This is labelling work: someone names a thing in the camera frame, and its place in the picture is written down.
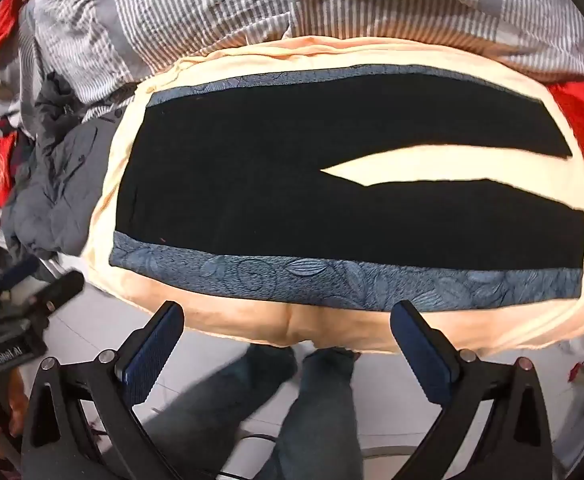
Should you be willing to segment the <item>person's left hand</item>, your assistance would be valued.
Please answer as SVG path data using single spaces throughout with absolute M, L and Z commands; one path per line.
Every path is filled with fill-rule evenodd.
M 17 368 L 0 374 L 0 470 L 21 478 L 21 446 L 28 396 Z

